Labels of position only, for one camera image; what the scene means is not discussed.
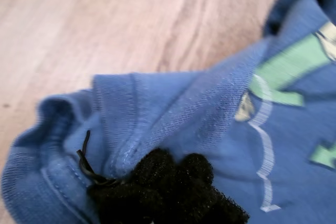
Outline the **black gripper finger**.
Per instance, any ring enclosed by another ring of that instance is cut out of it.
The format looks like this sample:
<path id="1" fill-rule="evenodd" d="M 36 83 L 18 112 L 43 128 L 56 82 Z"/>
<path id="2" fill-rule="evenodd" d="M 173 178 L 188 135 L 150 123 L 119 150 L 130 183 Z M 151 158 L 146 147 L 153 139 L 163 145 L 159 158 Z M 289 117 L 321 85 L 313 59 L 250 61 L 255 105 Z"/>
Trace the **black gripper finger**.
<path id="1" fill-rule="evenodd" d="M 100 223 L 163 223 L 169 213 L 175 172 L 172 155 L 157 148 L 126 178 L 89 187 Z"/>
<path id="2" fill-rule="evenodd" d="M 213 186 L 213 169 L 201 154 L 177 165 L 170 217 L 173 223 L 247 223 L 249 214 Z"/>

